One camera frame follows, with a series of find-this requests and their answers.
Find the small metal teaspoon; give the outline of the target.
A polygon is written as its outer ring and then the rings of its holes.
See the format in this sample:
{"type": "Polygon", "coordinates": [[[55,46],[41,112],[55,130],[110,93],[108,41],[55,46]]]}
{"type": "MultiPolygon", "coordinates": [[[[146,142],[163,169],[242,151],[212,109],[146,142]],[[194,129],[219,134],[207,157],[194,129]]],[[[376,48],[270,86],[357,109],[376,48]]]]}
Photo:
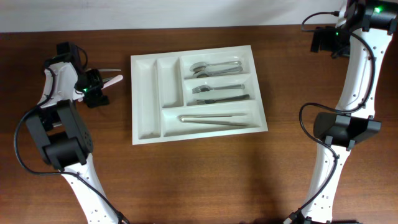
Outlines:
{"type": "Polygon", "coordinates": [[[115,78],[115,77],[104,78],[104,79],[102,79],[102,81],[103,81],[103,83],[106,83],[106,82],[112,80],[113,78],[115,78]]]}
{"type": "Polygon", "coordinates": [[[85,71],[88,72],[90,70],[97,70],[99,72],[121,72],[121,69],[118,68],[88,68],[85,71]]]}

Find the white plastic knife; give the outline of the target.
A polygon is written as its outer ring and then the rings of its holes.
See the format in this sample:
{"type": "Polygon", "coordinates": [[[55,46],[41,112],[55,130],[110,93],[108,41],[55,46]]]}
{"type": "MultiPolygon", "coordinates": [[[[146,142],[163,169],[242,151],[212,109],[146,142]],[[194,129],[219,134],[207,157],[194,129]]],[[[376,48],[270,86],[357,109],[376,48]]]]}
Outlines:
{"type": "Polygon", "coordinates": [[[124,78],[124,77],[123,77],[122,75],[116,75],[115,78],[113,78],[112,80],[110,80],[110,81],[104,83],[102,89],[105,89],[105,88],[107,88],[107,87],[109,87],[109,86],[111,86],[111,85],[114,85],[114,84],[116,84],[116,83],[122,81],[123,78],[124,78]]]}

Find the metal kitchen tongs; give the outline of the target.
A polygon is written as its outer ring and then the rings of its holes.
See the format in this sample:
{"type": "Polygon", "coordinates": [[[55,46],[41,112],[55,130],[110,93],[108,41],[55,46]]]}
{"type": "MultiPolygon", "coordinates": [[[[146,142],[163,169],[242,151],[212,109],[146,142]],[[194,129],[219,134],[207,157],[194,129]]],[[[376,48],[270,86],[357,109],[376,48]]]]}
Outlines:
{"type": "Polygon", "coordinates": [[[246,114],[191,114],[180,115],[178,119],[181,123],[193,124],[212,124],[220,126],[249,126],[248,123],[236,121],[235,117],[245,116],[246,114]]]}

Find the metal fork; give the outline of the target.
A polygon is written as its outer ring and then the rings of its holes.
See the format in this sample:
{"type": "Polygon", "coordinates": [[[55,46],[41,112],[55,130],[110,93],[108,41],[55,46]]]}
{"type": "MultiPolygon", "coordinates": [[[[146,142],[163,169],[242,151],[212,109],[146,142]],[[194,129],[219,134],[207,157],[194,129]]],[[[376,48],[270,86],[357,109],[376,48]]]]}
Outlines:
{"type": "Polygon", "coordinates": [[[250,95],[248,95],[248,94],[234,96],[234,97],[228,97],[228,98],[196,100],[196,103],[198,105],[207,105],[207,104],[213,104],[213,103],[224,103],[224,102],[229,102],[229,101],[240,101],[240,100],[247,100],[247,99],[250,99],[250,95]]]}
{"type": "Polygon", "coordinates": [[[197,93],[203,93],[203,92],[213,91],[213,90],[233,90],[233,89],[245,89],[245,85],[238,84],[238,85],[228,85],[228,86],[218,86],[218,87],[201,85],[201,86],[193,88],[192,93],[197,94],[197,93]]]}

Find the large metal spoon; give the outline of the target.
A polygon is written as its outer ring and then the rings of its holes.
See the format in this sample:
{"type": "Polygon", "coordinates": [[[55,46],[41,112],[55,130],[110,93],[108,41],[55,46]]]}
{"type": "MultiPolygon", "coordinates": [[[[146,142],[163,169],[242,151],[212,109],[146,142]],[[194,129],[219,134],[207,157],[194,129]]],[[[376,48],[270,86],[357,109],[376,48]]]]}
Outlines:
{"type": "Polygon", "coordinates": [[[239,73],[242,71],[243,71],[242,66],[227,68],[224,70],[215,70],[215,71],[202,70],[200,72],[195,72],[193,74],[193,78],[215,77],[215,76],[220,76],[220,75],[224,75],[227,73],[239,73]]]}
{"type": "Polygon", "coordinates": [[[214,66],[221,66],[221,65],[242,65],[242,62],[239,60],[229,61],[229,62],[221,62],[221,63],[206,63],[206,62],[197,62],[194,63],[190,67],[191,72],[199,72],[204,70],[206,67],[214,67],[214,66]]]}

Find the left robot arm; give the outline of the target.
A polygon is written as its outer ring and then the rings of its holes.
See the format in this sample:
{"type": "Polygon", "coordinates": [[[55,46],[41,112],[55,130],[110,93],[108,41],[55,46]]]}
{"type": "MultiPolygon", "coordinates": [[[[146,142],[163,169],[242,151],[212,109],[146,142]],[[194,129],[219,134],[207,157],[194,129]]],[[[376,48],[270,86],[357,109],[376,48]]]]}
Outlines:
{"type": "Polygon", "coordinates": [[[21,119],[42,160],[53,167],[42,175],[61,175],[70,185],[88,223],[128,223],[107,199],[93,163],[94,144],[76,103],[89,108],[109,104],[103,89],[122,80],[102,78],[80,56],[72,42],[57,44],[56,56],[44,62],[45,85],[40,101],[21,119]]]}

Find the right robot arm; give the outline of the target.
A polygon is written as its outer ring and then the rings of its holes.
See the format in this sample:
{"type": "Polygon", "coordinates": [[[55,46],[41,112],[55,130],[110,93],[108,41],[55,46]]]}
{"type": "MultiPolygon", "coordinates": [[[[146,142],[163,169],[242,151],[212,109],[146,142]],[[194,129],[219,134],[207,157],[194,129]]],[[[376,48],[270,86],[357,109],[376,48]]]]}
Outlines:
{"type": "Polygon", "coordinates": [[[397,30],[397,3],[347,1],[331,15],[338,19],[335,26],[310,30],[311,51],[348,57],[345,84],[335,108],[314,104],[322,112],[313,132],[304,133],[317,144],[315,168],[305,203],[285,223],[333,223],[333,201],[345,162],[355,145],[381,129],[374,119],[375,94],[384,55],[397,30]]]}

